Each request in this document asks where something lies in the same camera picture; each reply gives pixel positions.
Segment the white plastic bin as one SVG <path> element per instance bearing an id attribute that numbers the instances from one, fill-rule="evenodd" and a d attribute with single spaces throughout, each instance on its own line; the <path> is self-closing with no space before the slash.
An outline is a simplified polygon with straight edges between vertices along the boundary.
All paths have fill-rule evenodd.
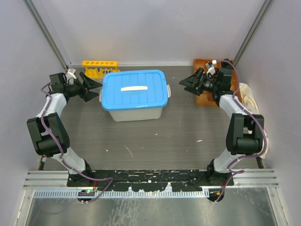
<path id="1" fill-rule="evenodd" d="M 141 121 L 159 119 L 163 107 L 135 108 L 129 110 L 108 111 L 114 121 Z"/>

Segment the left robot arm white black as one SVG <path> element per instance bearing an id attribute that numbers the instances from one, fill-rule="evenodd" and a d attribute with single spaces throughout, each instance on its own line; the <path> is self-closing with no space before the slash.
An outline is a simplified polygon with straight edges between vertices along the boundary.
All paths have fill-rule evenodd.
<path id="1" fill-rule="evenodd" d="M 79 78 L 75 76 L 73 68 L 66 73 L 50 75 L 50 82 L 41 88 L 46 95 L 46 102 L 40 113 L 28 119 L 26 124 L 38 155 L 60 162 L 68 170 L 71 180 L 90 186 L 95 179 L 91 167 L 71 148 L 69 135 L 61 120 L 63 109 L 70 98 L 80 97 L 88 102 L 99 96 L 93 90 L 102 87 L 102 84 L 84 73 L 79 75 Z"/>

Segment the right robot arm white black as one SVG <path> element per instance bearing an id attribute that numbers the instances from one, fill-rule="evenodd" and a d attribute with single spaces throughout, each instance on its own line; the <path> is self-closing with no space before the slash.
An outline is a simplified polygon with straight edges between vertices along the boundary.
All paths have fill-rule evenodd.
<path id="1" fill-rule="evenodd" d="M 232 71 L 211 67 L 207 72 L 199 68 L 193 75 L 179 82 L 185 91 L 196 96 L 204 91 L 212 95 L 217 106 L 230 118 L 226 148 L 211 160 L 206 169 L 207 182 L 213 186 L 231 178 L 232 168 L 244 158 L 259 157 L 267 149 L 264 117 L 251 113 L 231 90 Z"/>

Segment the blue plastic tray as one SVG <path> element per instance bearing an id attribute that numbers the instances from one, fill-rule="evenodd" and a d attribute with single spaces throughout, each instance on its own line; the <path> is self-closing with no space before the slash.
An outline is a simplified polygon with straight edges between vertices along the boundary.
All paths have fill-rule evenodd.
<path id="1" fill-rule="evenodd" d="M 106 111 L 162 108 L 170 96 L 161 70 L 123 71 L 105 75 L 100 102 Z"/>

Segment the yellow test tube rack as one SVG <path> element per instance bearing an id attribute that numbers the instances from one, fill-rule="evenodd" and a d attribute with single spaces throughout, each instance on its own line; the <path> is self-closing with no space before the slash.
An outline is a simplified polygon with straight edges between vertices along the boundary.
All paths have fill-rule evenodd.
<path id="1" fill-rule="evenodd" d="M 119 72 L 117 61 L 84 60 L 85 75 L 91 79 L 103 79 L 108 73 Z"/>

